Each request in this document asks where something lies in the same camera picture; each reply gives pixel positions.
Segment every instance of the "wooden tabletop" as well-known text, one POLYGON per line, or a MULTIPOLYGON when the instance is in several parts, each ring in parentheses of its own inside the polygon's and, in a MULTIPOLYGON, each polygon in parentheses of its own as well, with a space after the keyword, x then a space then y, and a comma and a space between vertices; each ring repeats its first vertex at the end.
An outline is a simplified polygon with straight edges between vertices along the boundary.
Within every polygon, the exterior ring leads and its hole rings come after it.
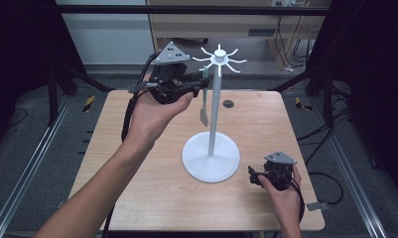
MULTIPOLYGON (((199 119, 202 93, 190 107, 167 127, 140 170, 118 199, 110 230, 153 231, 259 231, 278 230, 270 198, 261 186, 250 183, 248 166, 263 172, 263 157, 283 151, 298 161, 305 204, 316 195, 292 129, 284 102, 278 92, 220 92, 217 132, 232 139, 241 161, 236 173, 219 183, 199 181, 182 162, 185 142, 208 131, 199 119), (232 108, 222 105, 234 103, 232 108)), ((111 91, 105 101, 70 196, 78 191, 109 159, 121 144, 120 134, 127 91, 111 91)), ((207 94, 210 118, 211 90, 207 94)), ((325 226, 319 210, 306 207, 303 230, 325 226)))

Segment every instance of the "white wall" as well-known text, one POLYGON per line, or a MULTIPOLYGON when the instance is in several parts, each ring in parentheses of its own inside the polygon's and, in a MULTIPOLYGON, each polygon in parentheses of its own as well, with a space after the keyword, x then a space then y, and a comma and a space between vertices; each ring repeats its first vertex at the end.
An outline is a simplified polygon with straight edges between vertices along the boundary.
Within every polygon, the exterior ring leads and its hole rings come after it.
MULTIPOLYGON (((57 4, 145 5, 144 0, 56 0, 57 4)), ((145 14, 63 14, 84 64, 143 64, 154 52, 145 14)))

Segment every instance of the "round white base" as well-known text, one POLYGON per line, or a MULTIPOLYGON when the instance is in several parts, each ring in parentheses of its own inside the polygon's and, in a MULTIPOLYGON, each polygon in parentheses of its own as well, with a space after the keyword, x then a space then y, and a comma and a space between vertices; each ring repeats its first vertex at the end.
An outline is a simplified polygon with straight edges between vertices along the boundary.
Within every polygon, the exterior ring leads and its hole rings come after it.
POLYGON ((183 163, 194 178, 219 182, 231 177, 239 167, 238 147, 229 137, 216 132, 213 156, 208 156, 209 132, 192 136, 183 148, 183 163))

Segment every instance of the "aluminum rail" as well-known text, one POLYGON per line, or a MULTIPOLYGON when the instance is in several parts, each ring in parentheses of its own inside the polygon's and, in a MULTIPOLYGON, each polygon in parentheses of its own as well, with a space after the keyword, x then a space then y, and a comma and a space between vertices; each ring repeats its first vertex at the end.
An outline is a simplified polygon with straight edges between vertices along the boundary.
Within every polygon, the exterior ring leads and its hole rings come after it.
POLYGON ((68 109, 69 103, 71 101, 71 97, 65 96, 64 101, 60 107, 60 114, 55 121, 55 123, 48 127, 46 132, 44 133, 43 138, 41 139, 40 143, 38 144, 37 149, 35 150, 34 154, 32 155, 31 160, 26 165, 25 170, 23 171, 22 175, 20 176, 17 184, 15 185, 12 193, 10 194, 9 198, 7 199, 6 203, 4 204, 3 208, 0 211, 0 237, 3 237, 6 229, 12 220, 17 208, 20 205, 26 191, 31 184, 33 177, 35 176, 36 171, 38 170, 39 165, 41 164, 42 160, 44 159, 45 153, 50 146, 51 141, 55 137, 58 129, 60 128, 63 118, 66 115, 66 111, 68 109))
MULTIPOLYGON (((315 106, 316 112, 319 116, 319 119, 324 124, 325 120, 323 117, 323 110, 322 105, 320 102, 315 98, 310 98, 311 104, 315 106)), ((388 237, 384 227, 381 224, 380 219, 375 212, 374 207, 372 206, 371 202, 369 201, 368 196, 366 195, 362 184, 360 183, 359 179, 357 178, 355 172, 352 169, 351 164, 349 163, 345 152, 340 146, 337 137, 332 134, 331 138, 329 139, 331 143, 332 150, 335 152, 336 161, 338 167, 340 168, 341 174, 346 182, 346 185, 349 188, 350 194, 353 197, 356 207, 359 210, 359 213, 362 217, 363 222, 365 223, 366 229, 369 232, 369 235, 372 238, 386 238, 388 237)))

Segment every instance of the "black curtain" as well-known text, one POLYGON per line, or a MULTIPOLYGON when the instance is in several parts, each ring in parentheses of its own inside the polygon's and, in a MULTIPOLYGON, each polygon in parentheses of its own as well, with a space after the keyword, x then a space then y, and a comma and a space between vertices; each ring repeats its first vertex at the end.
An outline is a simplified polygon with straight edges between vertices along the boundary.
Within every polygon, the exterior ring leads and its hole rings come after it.
MULTIPOLYGON (((86 73, 65 21, 59 12, 37 11, 37 4, 54 0, 0 0, 0 137, 23 93, 48 84, 53 66, 70 65, 86 73)), ((76 87, 71 76, 60 74, 66 94, 76 87)))
MULTIPOLYGON (((346 2, 332 3, 343 7, 346 2)), ((349 84, 355 125, 373 162, 387 170, 398 187, 398 0, 366 0, 346 26, 350 18, 325 21, 309 67, 327 60, 323 70, 349 84), (345 31, 328 51, 342 26, 345 31)), ((310 81, 311 90, 322 88, 323 70, 310 81)))

